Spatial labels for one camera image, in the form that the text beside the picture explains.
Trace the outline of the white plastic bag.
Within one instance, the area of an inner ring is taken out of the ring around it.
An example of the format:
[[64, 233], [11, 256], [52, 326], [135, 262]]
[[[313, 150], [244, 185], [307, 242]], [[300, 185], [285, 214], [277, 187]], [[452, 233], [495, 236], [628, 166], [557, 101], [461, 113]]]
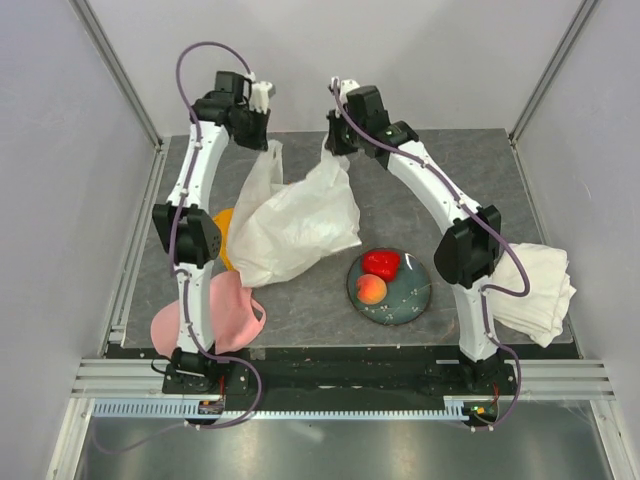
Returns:
[[283, 149], [277, 140], [268, 142], [233, 209], [226, 254], [244, 287], [290, 281], [362, 244], [348, 158], [323, 148], [303, 179], [285, 183]]

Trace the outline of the fake red bell pepper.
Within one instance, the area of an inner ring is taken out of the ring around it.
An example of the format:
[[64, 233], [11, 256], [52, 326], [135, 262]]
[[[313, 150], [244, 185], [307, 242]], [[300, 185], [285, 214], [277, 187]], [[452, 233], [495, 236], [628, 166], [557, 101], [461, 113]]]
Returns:
[[375, 275], [386, 283], [392, 282], [400, 267], [401, 257], [391, 250], [375, 250], [363, 255], [361, 261], [362, 271]]

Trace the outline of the fake peach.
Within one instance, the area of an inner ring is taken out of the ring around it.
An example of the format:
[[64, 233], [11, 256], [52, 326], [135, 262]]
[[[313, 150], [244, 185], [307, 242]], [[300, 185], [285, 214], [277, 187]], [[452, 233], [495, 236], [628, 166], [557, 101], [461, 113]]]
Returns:
[[365, 305], [380, 303], [387, 296], [387, 284], [377, 275], [363, 274], [356, 281], [356, 297]]

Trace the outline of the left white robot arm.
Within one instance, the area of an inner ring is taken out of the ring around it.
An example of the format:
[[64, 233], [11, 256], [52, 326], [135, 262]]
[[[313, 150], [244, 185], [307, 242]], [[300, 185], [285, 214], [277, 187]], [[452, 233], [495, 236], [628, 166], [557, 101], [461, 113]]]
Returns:
[[152, 221], [168, 255], [179, 290], [174, 320], [160, 327], [169, 345], [157, 350], [167, 359], [165, 394], [219, 392], [222, 369], [213, 360], [210, 279], [222, 247], [222, 233], [208, 212], [213, 180], [229, 142], [254, 151], [267, 148], [269, 99], [274, 87], [254, 73], [221, 71], [214, 88], [189, 103], [189, 144], [167, 200], [152, 209]]

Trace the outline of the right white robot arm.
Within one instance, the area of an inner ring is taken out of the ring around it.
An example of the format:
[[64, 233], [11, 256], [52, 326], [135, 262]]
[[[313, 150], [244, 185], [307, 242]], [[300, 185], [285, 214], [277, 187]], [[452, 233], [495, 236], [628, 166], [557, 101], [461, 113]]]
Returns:
[[439, 276], [454, 294], [459, 320], [458, 381], [467, 392], [483, 392], [501, 360], [495, 327], [482, 289], [491, 280], [499, 252], [495, 234], [501, 215], [468, 197], [429, 155], [406, 122], [391, 122], [375, 86], [332, 78], [327, 149], [334, 155], [358, 151], [375, 159], [417, 197], [442, 233], [434, 253]]

